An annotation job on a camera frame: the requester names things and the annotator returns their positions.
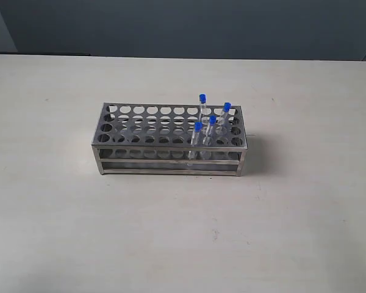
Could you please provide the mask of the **blue capped tube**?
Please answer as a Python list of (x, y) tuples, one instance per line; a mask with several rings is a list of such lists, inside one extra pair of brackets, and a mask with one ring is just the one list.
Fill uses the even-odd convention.
[(193, 148), (198, 145), (198, 141), (199, 141), (199, 137), (200, 137), (202, 128), (203, 128), (203, 124), (200, 121), (197, 121), (194, 125), (194, 130), (192, 132), (192, 138), (191, 138), (191, 141), (190, 141), (191, 149), (188, 152), (188, 159), (189, 160), (194, 160), (195, 157), (196, 157), (196, 151)]
[(231, 108), (231, 103), (225, 102), (223, 105), (223, 108), (220, 112), (220, 115), (218, 116), (217, 124), (219, 126), (223, 126), (226, 123), (230, 108)]
[(210, 145), (210, 141), (214, 132), (214, 128), (217, 122), (217, 117), (214, 115), (211, 115), (209, 117), (209, 121), (207, 124), (207, 128), (206, 128), (206, 133), (203, 139), (203, 145), (204, 146), (209, 146)]
[(207, 111), (207, 104), (206, 104), (206, 95), (204, 93), (199, 94), (199, 115), (198, 120), (199, 122), (203, 123), (206, 119), (206, 111)]

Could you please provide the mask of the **stainless steel test tube rack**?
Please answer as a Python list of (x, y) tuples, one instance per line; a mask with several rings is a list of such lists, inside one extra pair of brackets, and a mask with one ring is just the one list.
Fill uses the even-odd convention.
[(209, 117), (222, 106), (207, 106), (194, 160), (188, 159), (199, 105), (104, 103), (91, 143), (100, 174), (240, 176), (248, 142), (242, 108), (231, 106), (226, 123), (216, 122), (203, 145)]

